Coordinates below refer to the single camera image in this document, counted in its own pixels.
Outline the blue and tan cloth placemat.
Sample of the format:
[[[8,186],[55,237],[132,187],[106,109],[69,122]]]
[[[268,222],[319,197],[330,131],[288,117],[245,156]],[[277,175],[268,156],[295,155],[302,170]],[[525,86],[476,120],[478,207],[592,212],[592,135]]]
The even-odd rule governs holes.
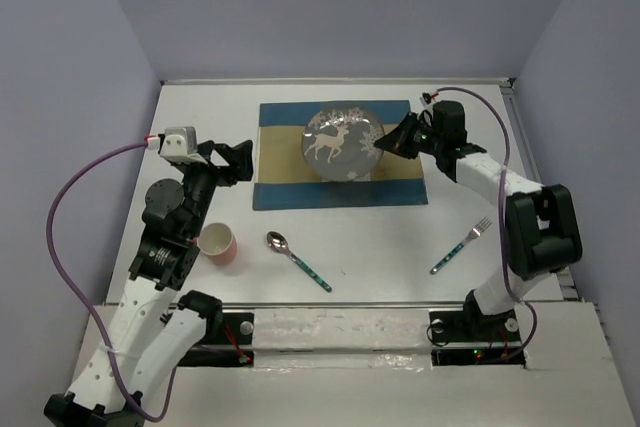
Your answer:
[[[263,103],[259,112],[256,211],[425,205],[422,164],[383,152],[373,172],[352,182],[322,180],[303,159],[306,124],[324,104],[358,102],[393,130],[410,112],[407,100],[334,100]]]

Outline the grey reindeer plate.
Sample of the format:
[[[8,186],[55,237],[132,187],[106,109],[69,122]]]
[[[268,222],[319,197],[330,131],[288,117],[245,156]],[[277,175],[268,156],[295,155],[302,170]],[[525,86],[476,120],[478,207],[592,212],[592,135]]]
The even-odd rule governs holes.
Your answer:
[[[385,134],[376,114],[358,102],[329,102],[306,124],[303,159],[324,181],[352,182],[369,176],[382,158],[375,146]]]

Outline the pink mug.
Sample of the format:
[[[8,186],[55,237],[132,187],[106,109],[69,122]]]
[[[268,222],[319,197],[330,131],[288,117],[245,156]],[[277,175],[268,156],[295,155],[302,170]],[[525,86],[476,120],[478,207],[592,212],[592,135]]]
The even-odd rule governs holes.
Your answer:
[[[237,241],[231,228],[224,223],[206,225],[197,239],[197,246],[214,265],[224,267],[231,264],[237,255]]]

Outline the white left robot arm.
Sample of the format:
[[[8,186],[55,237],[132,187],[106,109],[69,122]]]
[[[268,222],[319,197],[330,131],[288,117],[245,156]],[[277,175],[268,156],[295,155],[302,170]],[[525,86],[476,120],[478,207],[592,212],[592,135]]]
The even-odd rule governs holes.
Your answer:
[[[223,323],[219,299],[179,292],[200,253],[196,243],[214,192],[253,177],[253,143],[235,146],[188,134],[150,135],[142,146],[178,170],[179,180],[154,182],[144,198],[144,229],[122,297],[110,322],[62,266],[53,239],[61,200],[80,179],[75,174],[55,197],[46,221],[46,242],[60,277],[84,304],[101,336],[86,367],[65,392],[44,407],[55,426],[142,426],[158,423],[149,403],[161,386],[171,388],[179,362],[197,343],[215,339]]]

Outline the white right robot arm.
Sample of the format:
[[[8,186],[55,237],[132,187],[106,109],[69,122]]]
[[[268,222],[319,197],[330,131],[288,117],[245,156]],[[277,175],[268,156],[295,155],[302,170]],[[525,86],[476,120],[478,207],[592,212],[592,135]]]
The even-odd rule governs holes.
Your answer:
[[[501,265],[464,301],[456,325],[468,337],[486,337],[542,279],[582,258],[570,191],[529,180],[469,142],[461,103],[440,101],[424,114],[409,113],[374,145],[406,159],[432,156],[440,172],[498,210]]]

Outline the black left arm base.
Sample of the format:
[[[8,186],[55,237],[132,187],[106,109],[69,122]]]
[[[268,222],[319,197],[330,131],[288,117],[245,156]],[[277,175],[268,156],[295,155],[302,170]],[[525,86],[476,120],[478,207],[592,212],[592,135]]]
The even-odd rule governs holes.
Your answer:
[[[205,336],[179,361],[179,367],[245,368],[254,365],[252,346],[254,313],[225,312],[217,328]]]

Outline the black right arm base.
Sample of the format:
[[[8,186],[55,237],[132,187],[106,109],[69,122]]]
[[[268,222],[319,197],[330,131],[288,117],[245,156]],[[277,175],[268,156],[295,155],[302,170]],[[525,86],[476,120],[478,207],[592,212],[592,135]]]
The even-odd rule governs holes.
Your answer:
[[[523,365],[519,324],[514,310],[484,318],[459,310],[429,312],[425,329],[434,367]]]

